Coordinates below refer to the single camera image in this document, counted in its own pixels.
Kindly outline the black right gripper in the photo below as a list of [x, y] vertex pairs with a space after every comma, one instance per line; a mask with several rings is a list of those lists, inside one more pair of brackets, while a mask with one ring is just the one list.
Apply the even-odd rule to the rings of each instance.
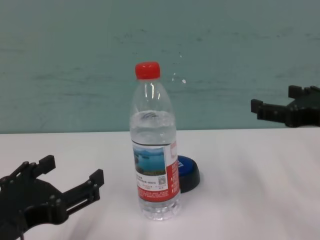
[[317, 86], [301, 87], [290, 85], [288, 97], [295, 99], [287, 106], [268, 104], [258, 99], [250, 101], [251, 112], [258, 120], [285, 123], [287, 127], [320, 126], [320, 98], [304, 97], [320, 93]]

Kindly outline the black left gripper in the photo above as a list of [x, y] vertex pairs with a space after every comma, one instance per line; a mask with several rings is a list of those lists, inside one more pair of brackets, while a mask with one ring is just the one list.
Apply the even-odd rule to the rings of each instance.
[[63, 194], [50, 183], [37, 179], [53, 169], [55, 157], [47, 155], [38, 163], [24, 161], [0, 180], [2, 240], [16, 240], [38, 225], [60, 225], [67, 220], [67, 213], [75, 213], [100, 200], [100, 187], [104, 185], [102, 169]]

